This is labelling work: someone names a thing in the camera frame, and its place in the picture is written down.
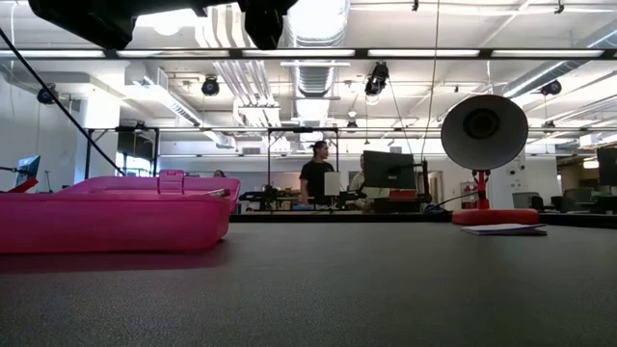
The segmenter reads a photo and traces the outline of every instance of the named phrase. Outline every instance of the notebook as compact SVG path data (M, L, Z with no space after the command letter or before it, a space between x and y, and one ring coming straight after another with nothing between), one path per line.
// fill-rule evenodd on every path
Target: notebook
M545 227L546 224L538 225L520 225L520 224L501 224L490 226L473 226L461 227L461 231L472 233L474 235L536 235L546 236L548 233L545 230L540 230L538 227Z

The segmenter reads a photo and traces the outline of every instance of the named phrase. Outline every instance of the person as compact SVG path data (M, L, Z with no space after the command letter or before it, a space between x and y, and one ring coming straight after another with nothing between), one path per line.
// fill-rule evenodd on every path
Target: person
M389 189L364 187L364 154L360 156L359 173L356 173L349 185L349 191L362 193L364 197L356 200L355 205L361 210L369 210L373 200L389 197Z
M302 167L300 173L300 203L309 204L313 197L314 204L330 204L325 196L326 173L335 170L325 160L328 159L328 144L317 141L312 147L312 159Z

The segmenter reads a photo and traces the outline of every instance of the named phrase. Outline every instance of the black t-shirt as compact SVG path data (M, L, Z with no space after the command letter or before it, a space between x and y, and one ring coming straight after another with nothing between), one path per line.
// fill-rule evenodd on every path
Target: black t-shirt
M315 198L317 204L329 203L324 199L324 186L326 181L326 173L331 173L335 170L329 163L315 163L309 161L302 167L300 179L305 179L307 184L308 195Z

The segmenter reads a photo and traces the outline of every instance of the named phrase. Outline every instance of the red lamp base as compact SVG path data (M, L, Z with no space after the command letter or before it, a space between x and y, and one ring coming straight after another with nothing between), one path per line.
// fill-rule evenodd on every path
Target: red lamp base
M534 225L540 223L540 215L534 209L464 209L452 212L452 223L462 226Z

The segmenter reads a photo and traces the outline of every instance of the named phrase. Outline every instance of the gray table surface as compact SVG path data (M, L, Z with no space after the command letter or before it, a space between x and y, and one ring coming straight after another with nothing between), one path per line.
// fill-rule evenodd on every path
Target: gray table surface
M234 224L206 254L0 256L0 346L615 346L617 230Z

